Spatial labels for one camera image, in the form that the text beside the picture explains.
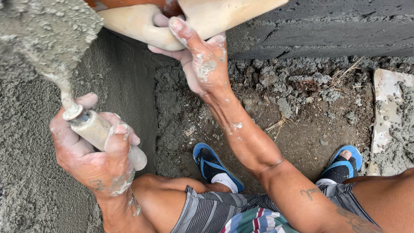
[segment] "white sock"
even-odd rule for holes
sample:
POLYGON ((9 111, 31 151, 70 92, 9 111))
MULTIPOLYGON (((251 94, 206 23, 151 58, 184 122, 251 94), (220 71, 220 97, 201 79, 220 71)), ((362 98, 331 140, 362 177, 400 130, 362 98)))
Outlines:
POLYGON ((333 181, 333 180, 331 180, 331 179, 326 179, 326 178, 323 178, 323 179, 318 180, 318 181, 315 183, 315 185, 320 185, 320 184, 323 184, 323 185, 330 185, 330 184, 336 184, 336 182, 335 182, 335 181, 333 181))
POLYGON ((233 182, 233 180, 231 180, 227 173, 220 173, 215 175, 213 179, 211 179, 211 183, 213 184, 216 182, 229 187, 232 193, 238 193, 237 185, 233 182))

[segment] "right hand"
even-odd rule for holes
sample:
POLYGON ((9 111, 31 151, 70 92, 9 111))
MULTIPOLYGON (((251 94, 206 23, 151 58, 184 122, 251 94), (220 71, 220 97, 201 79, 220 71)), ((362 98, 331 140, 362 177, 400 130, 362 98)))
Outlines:
POLYGON ((230 88, 227 74, 226 33, 220 33, 207 42, 179 17, 168 19, 162 14, 154 18, 159 27, 168 26, 171 33, 187 49, 167 51, 151 45, 154 53, 161 53, 181 62, 190 89, 201 98, 209 98, 217 92, 230 88))
MULTIPOLYGON (((97 102, 98 96, 93 93, 76 99, 76 103, 84 109, 92 108, 97 102)), ((134 130, 114 113, 98 113, 112 127, 105 142, 106 152, 96 151, 62 118, 64 111, 61 108, 50 123, 58 164, 92 190, 96 197, 110 198, 123 194, 134 178, 134 170, 128 159, 130 145, 140 143, 134 130)))

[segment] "dirt ground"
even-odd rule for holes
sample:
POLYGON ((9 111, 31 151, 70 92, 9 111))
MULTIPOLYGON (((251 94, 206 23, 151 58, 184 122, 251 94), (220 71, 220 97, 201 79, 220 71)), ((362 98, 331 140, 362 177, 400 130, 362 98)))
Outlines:
MULTIPOLYGON (((261 129, 282 120, 281 128, 276 126, 267 134, 299 171, 315 181, 334 151, 344 144, 362 152, 360 175, 366 174, 375 122, 372 78, 377 68, 414 73, 414 57, 230 60, 229 78, 236 96, 261 129)), ((192 150, 196 143, 205 142, 243 180, 243 193, 264 193, 233 157, 206 105, 188 88, 181 66, 158 68, 156 79, 157 173, 204 182, 192 150)))

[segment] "toe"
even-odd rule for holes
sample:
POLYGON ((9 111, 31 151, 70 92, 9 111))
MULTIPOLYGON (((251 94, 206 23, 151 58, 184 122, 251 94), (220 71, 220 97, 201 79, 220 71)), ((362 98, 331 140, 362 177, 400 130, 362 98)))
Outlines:
POLYGON ((339 153, 340 156, 344 157, 345 159, 350 159, 351 158, 351 152, 348 150, 343 150, 341 151, 341 153, 339 153))

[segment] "foot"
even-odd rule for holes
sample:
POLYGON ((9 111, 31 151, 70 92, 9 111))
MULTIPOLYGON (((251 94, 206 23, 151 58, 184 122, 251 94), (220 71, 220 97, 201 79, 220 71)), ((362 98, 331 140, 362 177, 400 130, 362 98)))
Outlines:
POLYGON ((339 165, 336 167, 328 167, 327 170, 319 177, 316 184, 334 184, 342 183, 345 180, 358 176, 358 170, 356 168, 356 160, 354 157, 351 157, 352 153, 348 150, 343 150, 339 155, 333 160, 332 164, 334 165, 337 162, 348 161, 353 170, 352 176, 350 176, 349 168, 346 165, 339 165))
POLYGON ((222 163, 217 153, 205 143, 197 143, 193 149, 193 158, 203 177, 212 184, 220 183, 237 193, 244 189, 243 182, 222 163))
POLYGON ((202 148, 200 150, 200 153, 197 156, 197 161, 204 178, 211 183, 210 185, 206 185, 208 188, 223 190, 224 192, 229 190, 229 192, 238 193, 237 185, 208 149, 202 148))

